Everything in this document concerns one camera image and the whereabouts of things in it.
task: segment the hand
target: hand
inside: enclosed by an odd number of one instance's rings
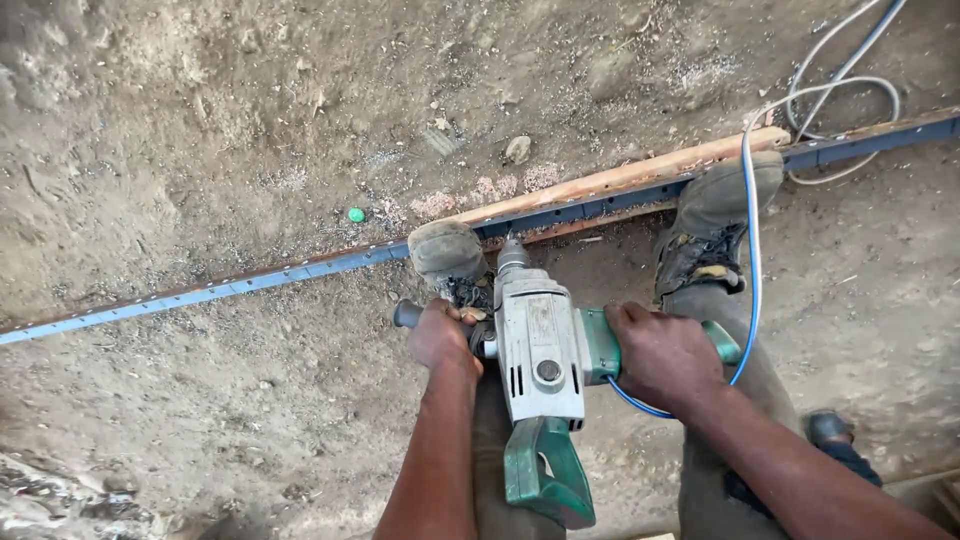
[[[678,418],[727,383],[700,323],[647,311],[636,302],[604,307],[620,344],[616,383],[630,396]]]
[[[460,320],[469,325],[476,324],[472,315],[462,317],[458,309],[450,306],[449,301],[434,298],[420,314],[417,326],[410,333],[407,348],[430,373],[447,367],[467,367],[479,380],[483,375],[483,364],[470,352],[467,339],[458,324]]]

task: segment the shoe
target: shoe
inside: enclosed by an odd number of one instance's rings
[[[806,417],[804,422],[806,440],[820,448],[827,442],[853,442],[853,430],[832,410],[814,412]]]
[[[753,154],[756,201],[770,204],[783,181],[779,152]],[[688,184],[680,194],[677,219],[654,248],[657,280],[654,302],[702,282],[717,282],[731,294],[746,287],[740,272],[740,240],[747,231],[747,190],[740,160],[726,160]]]

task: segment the dusty floor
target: dusty floor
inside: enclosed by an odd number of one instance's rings
[[[856,4],[11,0],[0,318],[398,235],[737,133],[782,95],[812,31]],[[818,65],[828,73],[866,24]],[[891,79],[906,116],[960,103],[957,24],[949,0],[910,3],[857,72]],[[886,113],[875,92],[836,100],[826,131]],[[534,141],[521,166],[502,158],[516,135]],[[788,389],[800,409],[848,413],[888,479],[960,455],[957,148],[785,187],[765,218],[763,330]],[[368,222],[349,223],[353,206]],[[668,218],[537,257],[584,305],[647,299]],[[384,318],[391,293],[429,291],[385,264],[5,346],[0,444],[136,488],[157,514],[230,507],[258,534],[363,534],[424,383]],[[581,534],[667,527],[679,427],[602,389],[588,407],[577,444],[600,524]]]

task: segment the blue power cable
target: blue power cable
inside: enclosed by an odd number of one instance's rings
[[[856,12],[852,16],[848,17],[848,19],[843,21],[840,26],[845,26],[848,22],[850,22],[850,20],[853,20],[854,18],[856,18],[857,16],[865,12],[866,9],[869,9],[875,3],[876,3],[876,0],[873,2],[870,2],[868,5],[864,6],[864,8],[861,8],[859,12]],[[887,25],[890,24],[890,21],[893,19],[894,16],[897,15],[898,11],[900,10],[900,8],[903,7],[905,3],[906,3],[906,0],[894,0],[893,2],[891,2],[890,6],[887,8],[886,13],[880,18],[880,20],[877,22],[874,29],[870,32],[870,34],[866,37],[866,39],[864,39],[863,43],[856,50],[856,52],[853,53],[850,59],[847,60],[847,62],[844,63],[844,65],[837,71],[837,73],[830,78],[830,82],[828,84],[806,88],[804,90],[799,90],[791,93],[785,98],[778,100],[778,102],[771,104],[767,106],[764,110],[761,110],[760,112],[758,112],[754,116],[754,118],[750,121],[748,126],[753,126],[756,123],[756,120],[760,118],[760,116],[763,113],[767,112],[768,110],[778,107],[781,104],[786,104],[789,107],[789,104],[792,103],[793,100],[795,100],[800,95],[820,91],[820,92],[823,92],[821,94],[821,98],[818,101],[817,105],[815,105],[810,112],[811,114],[815,113],[816,110],[819,109],[820,105],[823,103],[823,100],[826,99],[827,94],[832,89],[834,89],[837,86],[841,86],[849,83],[872,83],[875,85],[882,86],[887,91],[887,93],[890,94],[891,96],[891,99],[893,101],[893,109],[894,109],[893,116],[894,116],[894,119],[896,119],[900,111],[900,101],[899,101],[899,96],[897,95],[896,90],[893,88],[892,85],[889,84],[889,82],[882,79],[875,78],[875,77],[851,77],[849,79],[843,79],[843,76],[847,73],[847,71],[849,71],[852,65],[863,56],[863,54],[866,52],[866,49],[870,48],[876,42],[877,38],[879,37],[879,34],[887,27]],[[824,41],[826,41],[829,38],[830,36],[827,36],[824,39]],[[823,42],[818,44],[817,48],[814,49],[813,53],[811,53],[810,56],[815,54],[817,50],[819,50],[819,47],[822,44]],[[792,121],[792,111],[790,109],[788,109],[788,115],[791,117],[791,121]],[[809,124],[809,122],[810,122],[810,117],[808,116],[806,123],[804,124],[804,127],[799,128],[800,136],[804,134],[806,125]],[[747,359],[750,357],[750,352],[754,348],[754,342],[756,341],[756,329],[759,324],[760,302],[762,298],[762,288],[760,283],[760,280],[762,279],[762,271],[760,269],[760,252],[759,252],[760,242],[759,242],[759,232],[756,228],[756,221],[758,220],[757,202],[756,202],[756,180],[754,178],[754,163],[753,163],[753,159],[750,156],[750,150],[751,150],[750,149],[750,129],[748,129],[743,134],[743,141],[740,147],[740,163],[743,166],[743,172],[744,172],[743,180],[747,189],[747,208],[748,208],[747,236],[749,238],[748,243],[750,247],[750,270],[751,270],[750,288],[752,293],[751,310],[750,310],[750,328],[747,331],[747,342],[743,348],[743,355],[740,357],[740,362],[736,366],[736,371],[733,372],[733,376],[730,379],[730,384],[735,384],[737,380],[740,379],[740,375],[743,373],[743,369],[747,365]],[[645,404],[644,402],[641,402],[639,400],[636,400],[628,396],[627,393],[624,392],[619,385],[617,385],[616,381],[613,379],[613,376],[606,375],[604,376],[604,378],[607,380],[607,382],[610,383],[610,386],[612,386],[613,391],[616,392],[617,395],[619,395],[621,398],[623,398],[623,400],[628,404],[635,406],[636,408],[642,410],[643,412],[646,412],[647,414],[651,414],[659,418],[667,418],[667,419],[676,418],[674,415],[670,414],[669,412],[666,412],[664,410],[660,410],[657,408],[653,408]]]

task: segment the wooden board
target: wooden board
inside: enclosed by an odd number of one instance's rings
[[[760,128],[751,135],[751,150],[758,152],[773,148],[790,141],[790,134],[776,128]],[[479,209],[468,210],[445,219],[455,219],[464,223],[476,223],[488,217],[497,217],[537,209],[553,203],[575,201],[590,195],[601,195],[624,187],[636,187],[650,184],[657,179],[676,176],[690,169],[712,161],[735,158],[740,155],[740,143],[743,135],[731,135],[726,138],[705,142],[699,146],[683,148],[670,154],[664,154],[648,160],[637,161],[551,185],[545,189],[524,193],[513,199],[493,203]]]

